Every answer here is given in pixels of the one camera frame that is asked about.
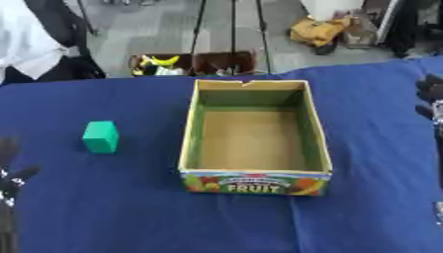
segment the tripod leg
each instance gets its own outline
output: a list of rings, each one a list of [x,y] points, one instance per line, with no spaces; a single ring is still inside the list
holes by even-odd
[[[235,74],[235,15],[236,15],[236,0],[231,0],[231,35],[230,35],[230,73]]]
[[[266,39],[266,30],[267,30],[267,24],[265,22],[265,19],[263,17],[263,7],[261,0],[256,0],[257,4],[257,13],[258,13],[258,22],[260,24],[260,31],[261,31],[261,37],[263,39],[263,46],[265,49],[265,57],[266,57],[266,66],[268,68],[268,74],[271,74],[271,60],[269,57],[269,50],[268,50],[268,40]]]
[[[205,14],[206,1],[207,0],[202,0],[202,3],[200,4],[199,18],[197,19],[197,25],[194,29],[194,38],[191,46],[191,56],[194,55],[196,51],[197,38],[200,33],[200,27],[202,26],[203,15]]]
[[[97,29],[94,29],[92,27],[91,21],[89,20],[88,14],[86,13],[86,9],[85,9],[85,6],[83,4],[83,1],[82,0],[77,0],[77,3],[78,3],[78,7],[80,7],[81,15],[83,16],[83,19],[86,22],[86,26],[88,27],[89,33],[91,33],[91,35],[93,35],[93,36],[98,36],[99,32],[98,32]]]

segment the green cube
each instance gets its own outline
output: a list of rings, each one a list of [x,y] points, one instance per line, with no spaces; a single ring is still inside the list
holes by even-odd
[[[83,142],[93,153],[114,153],[119,133],[113,122],[91,122],[83,134]]]

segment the cardboard box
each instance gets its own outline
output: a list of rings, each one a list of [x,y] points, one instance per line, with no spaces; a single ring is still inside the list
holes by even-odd
[[[332,166],[308,82],[197,80],[179,170],[193,192],[321,195]]]

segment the blue tablecloth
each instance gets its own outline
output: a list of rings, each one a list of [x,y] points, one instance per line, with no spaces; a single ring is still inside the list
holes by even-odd
[[[335,169],[323,198],[185,192],[176,164],[192,78],[3,87],[0,135],[23,145],[13,167],[43,166],[18,201],[21,252],[441,252],[436,151],[414,82],[442,63],[261,76],[310,82]],[[119,128],[115,155],[81,143],[99,120]]]

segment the fruit box label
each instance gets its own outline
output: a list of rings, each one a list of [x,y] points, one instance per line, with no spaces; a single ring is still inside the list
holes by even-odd
[[[184,173],[189,191],[235,194],[322,195],[328,175]]]

